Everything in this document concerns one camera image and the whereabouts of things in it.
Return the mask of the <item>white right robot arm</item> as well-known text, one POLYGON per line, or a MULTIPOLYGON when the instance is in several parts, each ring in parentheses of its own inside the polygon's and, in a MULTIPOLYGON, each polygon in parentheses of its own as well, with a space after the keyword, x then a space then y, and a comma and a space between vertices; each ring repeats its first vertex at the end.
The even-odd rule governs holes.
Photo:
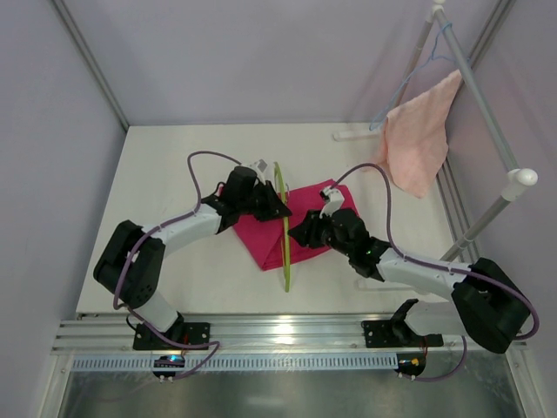
POLYGON ((441 297, 434 303, 409 299, 395 311, 381 336, 401 346, 434 334, 459 334, 503 354, 530 315, 524 295, 491 260, 480 259, 471 266, 413 263, 390 243, 371 236, 352 209, 339 209, 332 215, 311 210, 288 234, 302 247, 344 254, 364 278, 400 283, 441 297))

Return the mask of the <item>pink trousers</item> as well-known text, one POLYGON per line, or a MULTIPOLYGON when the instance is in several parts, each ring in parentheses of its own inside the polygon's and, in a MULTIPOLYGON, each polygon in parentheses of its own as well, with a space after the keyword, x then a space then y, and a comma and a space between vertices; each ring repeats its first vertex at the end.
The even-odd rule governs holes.
POLYGON ((328 246, 319 243, 325 224, 319 217, 325 205, 320 193, 333 183, 333 179, 328 179, 290 191, 286 199, 286 205, 292 212, 288 217, 288 227, 284 226, 282 219, 260 222, 251 215, 239 218, 232 229, 261 270, 283 266, 282 245, 285 239, 289 239, 292 264, 329 250, 328 246))

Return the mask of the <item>green plastic hanger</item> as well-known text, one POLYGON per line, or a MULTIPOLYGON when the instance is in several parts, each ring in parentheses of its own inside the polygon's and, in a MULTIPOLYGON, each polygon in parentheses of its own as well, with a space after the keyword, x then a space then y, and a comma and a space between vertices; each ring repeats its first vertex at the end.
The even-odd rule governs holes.
MULTIPOLYGON (((281 202, 286 205, 288 200, 288 191, 284 182, 282 172, 278 162, 273 163, 273 177, 275 186, 278 188, 278 195, 281 202)), ((291 246, 290 237, 288 235, 289 219, 283 218, 283 238, 281 241, 281 255, 283 263, 283 275, 285 279, 285 292, 291 290, 291 246)))

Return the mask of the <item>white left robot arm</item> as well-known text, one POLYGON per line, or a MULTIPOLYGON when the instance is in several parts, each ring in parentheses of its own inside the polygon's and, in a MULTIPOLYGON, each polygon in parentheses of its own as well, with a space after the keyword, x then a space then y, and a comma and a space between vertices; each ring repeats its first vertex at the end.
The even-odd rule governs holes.
POLYGON ((156 336, 184 344, 184 317, 158 291, 164 258, 225 231, 244 215, 259 222, 291 216, 267 173, 268 165, 262 159, 238 165, 224 184, 202 198, 192 212, 152 227, 130 220, 121 222, 94 267, 94 279, 138 315, 156 336))

